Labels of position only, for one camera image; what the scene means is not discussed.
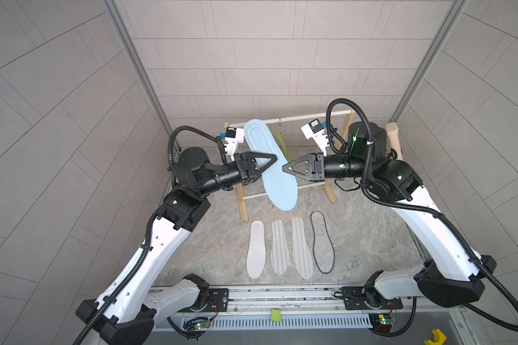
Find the gray stone surface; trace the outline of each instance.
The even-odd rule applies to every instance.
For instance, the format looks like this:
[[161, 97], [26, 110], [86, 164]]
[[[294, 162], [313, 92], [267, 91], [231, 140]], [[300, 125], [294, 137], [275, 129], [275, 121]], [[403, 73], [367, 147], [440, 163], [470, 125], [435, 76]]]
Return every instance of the gray stone surface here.
[[[220, 163], [217, 151], [206, 149], [213, 163]], [[290, 148], [296, 159], [318, 148]], [[298, 184], [306, 181], [298, 179]], [[291, 211], [277, 209], [268, 197], [246, 201], [249, 222], [240, 218], [236, 189], [218, 191], [209, 196], [211, 208], [188, 239], [180, 245], [163, 268], [155, 286], [177, 284], [185, 275], [196, 273], [211, 285], [262, 283], [333, 283], [365, 281], [376, 270], [395, 270], [414, 266], [421, 258], [403, 220], [391, 209], [369, 202], [360, 190], [345, 192], [332, 185], [337, 201], [331, 205], [322, 186], [299, 190], [296, 207]], [[244, 187], [246, 194], [262, 193], [262, 181]], [[304, 219], [309, 249], [313, 248], [311, 212], [321, 211], [330, 229], [335, 249], [334, 269], [322, 274], [315, 266], [313, 277], [304, 280], [297, 273], [290, 256], [288, 269], [277, 275], [267, 260], [259, 278], [249, 278], [246, 256], [250, 225], [261, 220], [267, 228], [281, 219], [286, 229], [292, 228], [292, 218]], [[291, 231], [285, 232], [286, 243], [292, 251]], [[265, 229], [267, 258], [272, 250], [272, 231]]]

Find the wooden handle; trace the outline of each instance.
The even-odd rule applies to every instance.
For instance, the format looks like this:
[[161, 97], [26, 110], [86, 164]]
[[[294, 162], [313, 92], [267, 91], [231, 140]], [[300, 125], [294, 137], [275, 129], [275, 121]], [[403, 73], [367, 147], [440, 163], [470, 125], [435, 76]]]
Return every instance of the wooden handle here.
[[399, 143], [399, 128], [395, 122], [386, 124], [386, 133], [388, 134], [389, 145], [397, 152], [397, 159], [403, 160], [403, 153], [401, 152], [401, 144]]

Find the white insole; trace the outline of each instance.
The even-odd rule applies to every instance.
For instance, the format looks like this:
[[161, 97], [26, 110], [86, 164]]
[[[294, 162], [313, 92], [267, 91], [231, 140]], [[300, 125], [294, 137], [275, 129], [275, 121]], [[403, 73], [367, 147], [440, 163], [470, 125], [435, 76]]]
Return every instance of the white insole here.
[[292, 247], [297, 272], [303, 279], [310, 279], [313, 276], [313, 258], [305, 242], [303, 219], [299, 217], [292, 219]]
[[264, 260], [264, 225], [260, 220], [251, 223], [250, 248], [247, 251], [247, 273], [250, 278], [258, 278], [263, 272]]
[[286, 244], [286, 237], [284, 234], [284, 223], [282, 220], [275, 220], [272, 222], [272, 252], [271, 261], [272, 269], [278, 275], [284, 274], [288, 269], [288, 261], [290, 261], [290, 252]]

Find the metal frame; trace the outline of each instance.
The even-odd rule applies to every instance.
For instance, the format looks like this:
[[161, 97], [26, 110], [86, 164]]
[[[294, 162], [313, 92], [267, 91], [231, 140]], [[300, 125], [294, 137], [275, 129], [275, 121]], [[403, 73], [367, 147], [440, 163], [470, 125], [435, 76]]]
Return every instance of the metal frame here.
[[[167, 135], [171, 136], [171, 133], [173, 133], [173, 130], [172, 130], [171, 126], [169, 125], [165, 112], [163, 111], [163, 108], [161, 107], [161, 104], [159, 103], [159, 99], [157, 98], [157, 95], [156, 95], [155, 91], [153, 90], [152, 83], [150, 82], [150, 79], [148, 78], [146, 69], [142, 65], [140, 57], [138, 56], [138, 52], [136, 51], [135, 46], [132, 44], [132, 40], [130, 38], [129, 32], [126, 29], [125, 24], [123, 23], [123, 20], [121, 19], [121, 15], [119, 14], [119, 10], [117, 9], [117, 5], [116, 5], [115, 1], [114, 0], [102, 0], [102, 1], [103, 1], [105, 12], [109, 17], [111, 24], [113, 24], [113, 28], [117, 32], [117, 36], [119, 37], [119, 40], [121, 41], [121, 45], [123, 45], [123, 49], [126, 52], [126, 56], [129, 58], [131, 65], [134, 67], [136, 76], [142, 82], [142, 88], [144, 89], [144, 92], [146, 93], [147, 98], [150, 100], [151, 106], [152, 106], [153, 110], [155, 111], [155, 113], [157, 114], [157, 117], [159, 118], [159, 122], [161, 122], [163, 129], [166, 130]], [[178, 143], [175, 141], [174, 149], [176, 151], [178, 151], [179, 148], [180, 147], [179, 147]]]
[[439, 29], [435, 33], [434, 39], [430, 43], [430, 46], [428, 47], [426, 54], [422, 58], [420, 65], [418, 65], [418, 68], [416, 69], [413, 78], [410, 80], [407, 89], [405, 90], [403, 96], [401, 97], [401, 100], [399, 101], [399, 104], [397, 104], [397, 107], [395, 107], [395, 110], [393, 112], [392, 117], [389, 119], [389, 122], [397, 122], [401, 118], [403, 112], [405, 111], [405, 108], [407, 108], [407, 105], [409, 104], [416, 90], [420, 86], [422, 79], [424, 79], [424, 76], [430, 69], [430, 66], [434, 62], [437, 53], [439, 53], [439, 51], [441, 50], [441, 47], [443, 46], [445, 40], [449, 36], [449, 33], [455, 26], [458, 18], [462, 13], [462, 9], [464, 8], [467, 2], [468, 0], [454, 0], [453, 4], [451, 4], [451, 7], [449, 7], [449, 10], [447, 11], [445, 18], [443, 19], [443, 22], [441, 23]]

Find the black mounting plate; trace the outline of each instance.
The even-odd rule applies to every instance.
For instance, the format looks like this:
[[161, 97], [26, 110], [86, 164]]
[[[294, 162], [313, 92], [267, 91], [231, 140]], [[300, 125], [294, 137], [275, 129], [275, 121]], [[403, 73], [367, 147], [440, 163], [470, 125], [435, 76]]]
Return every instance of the black mounting plate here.
[[[357, 296], [356, 299], [352, 297], [344, 298], [345, 310], [377, 310], [369, 307], [366, 304], [362, 290], [363, 286], [344, 286], [341, 288], [341, 291], [344, 294]], [[389, 304], [389, 301], [391, 301], [395, 309], [403, 309], [403, 303], [401, 302], [401, 298], [394, 298], [388, 301], [384, 297], [380, 296], [380, 301], [382, 303], [382, 307], [380, 309], [390, 309], [391, 305]]]
[[[217, 304], [217, 311], [226, 311], [228, 307], [228, 289], [209, 289], [207, 294], [207, 298], [214, 300]], [[195, 310], [190, 308], [180, 309], [178, 313], [192, 313]], [[199, 311], [200, 313], [214, 313], [215, 308], [211, 306], [211, 303], [206, 303], [205, 307]]]

